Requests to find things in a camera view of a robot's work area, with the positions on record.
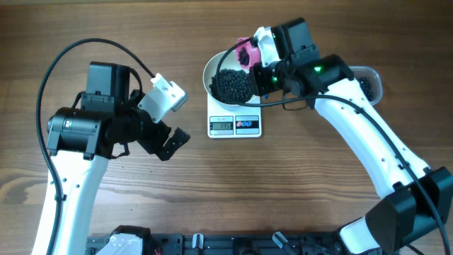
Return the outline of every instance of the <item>wooden table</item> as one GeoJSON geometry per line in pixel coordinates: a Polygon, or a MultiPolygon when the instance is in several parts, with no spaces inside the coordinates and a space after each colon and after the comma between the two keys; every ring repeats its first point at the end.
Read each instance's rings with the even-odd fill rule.
{"type": "MultiPolygon", "coordinates": [[[[29,254],[33,247],[47,180],[35,100],[45,70],[72,42],[122,43],[190,95],[164,121],[192,139],[167,162],[137,143],[129,157],[111,161],[91,234],[118,225],[183,234],[331,231],[379,200],[350,148],[316,111],[281,107],[263,109],[259,139],[211,140],[202,87],[206,62],[259,26],[303,16],[322,55],[336,53],[381,74],[384,97],[376,109],[395,133],[433,168],[453,169],[452,7],[450,1],[334,0],[0,7],[0,254],[29,254]]],[[[53,71],[43,124],[85,89],[90,61],[134,67],[144,90],[151,89],[147,74],[124,52],[83,45],[53,71]]],[[[452,226],[450,220],[451,241],[452,226]]],[[[415,245],[442,253],[438,231],[415,245]]]]}

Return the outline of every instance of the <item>digital scale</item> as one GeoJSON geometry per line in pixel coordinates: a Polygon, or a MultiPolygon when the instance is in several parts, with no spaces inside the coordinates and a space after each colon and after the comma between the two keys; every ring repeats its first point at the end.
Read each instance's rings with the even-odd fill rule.
{"type": "MultiPolygon", "coordinates": [[[[255,97],[248,103],[260,103],[255,97]]],[[[251,138],[261,136],[261,108],[220,105],[207,95],[207,135],[211,138],[251,138]]]]}

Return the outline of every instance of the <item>white bowl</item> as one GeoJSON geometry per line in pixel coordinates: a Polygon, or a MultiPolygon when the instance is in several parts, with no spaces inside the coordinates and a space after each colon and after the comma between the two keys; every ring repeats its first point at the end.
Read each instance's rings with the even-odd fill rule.
{"type": "MultiPolygon", "coordinates": [[[[205,70],[203,71],[203,85],[205,85],[205,90],[207,94],[214,99],[221,107],[223,108],[237,108],[239,105],[232,105],[228,103],[222,103],[214,98],[211,94],[210,84],[212,84],[212,77],[214,77],[215,72],[217,70],[217,65],[219,64],[220,59],[225,54],[225,52],[220,52],[219,54],[212,57],[212,59],[206,64],[205,70]]],[[[248,74],[248,70],[245,70],[241,67],[241,65],[236,60],[236,53],[233,51],[231,52],[228,57],[222,63],[220,69],[233,69],[233,70],[244,70],[245,73],[248,74]]],[[[253,95],[247,103],[250,103],[253,99],[255,99],[255,95],[253,95]]]]}

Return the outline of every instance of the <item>bowl of black beans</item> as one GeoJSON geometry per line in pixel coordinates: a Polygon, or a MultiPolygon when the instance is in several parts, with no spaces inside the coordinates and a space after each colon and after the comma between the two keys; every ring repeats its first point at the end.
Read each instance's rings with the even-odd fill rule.
{"type": "Polygon", "coordinates": [[[373,106],[382,98],[382,81],[380,75],[371,67],[349,67],[359,82],[363,94],[373,106]]]}
{"type": "Polygon", "coordinates": [[[217,65],[224,54],[225,52],[220,52],[206,64],[203,84],[206,92],[222,107],[238,107],[237,103],[248,103],[256,96],[251,90],[248,70],[241,68],[235,52],[230,53],[223,61],[217,79],[217,65]]]}

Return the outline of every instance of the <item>bowl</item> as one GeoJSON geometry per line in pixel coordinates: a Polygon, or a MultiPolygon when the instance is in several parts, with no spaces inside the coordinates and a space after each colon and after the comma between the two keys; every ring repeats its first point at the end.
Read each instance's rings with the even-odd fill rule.
{"type": "MultiPolygon", "coordinates": [[[[214,99],[221,107],[223,108],[238,108],[240,107],[239,105],[236,104],[228,104],[228,103],[222,103],[221,101],[218,101],[217,99],[214,98],[211,94],[211,89],[210,89],[210,84],[212,84],[212,77],[214,77],[215,72],[217,70],[217,65],[220,62],[220,59],[222,56],[225,54],[225,52],[220,52],[219,54],[215,55],[212,57],[212,59],[206,64],[205,70],[203,71],[203,85],[205,85],[205,90],[207,94],[214,99]]],[[[222,66],[220,69],[233,69],[233,70],[244,70],[245,73],[248,74],[248,70],[243,69],[241,65],[238,63],[236,60],[236,52],[233,51],[231,52],[228,57],[223,61],[222,66]]],[[[253,99],[255,99],[256,96],[253,95],[250,100],[247,101],[247,103],[250,103],[253,99]]]]}
{"type": "Polygon", "coordinates": [[[371,67],[359,67],[359,66],[352,66],[349,67],[351,71],[354,73],[354,77],[356,79],[366,77],[369,79],[371,83],[371,91],[374,94],[374,98],[369,103],[373,106],[377,104],[381,98],[384,90],[382,89],[382,81],[380,75],[371,67]]]}

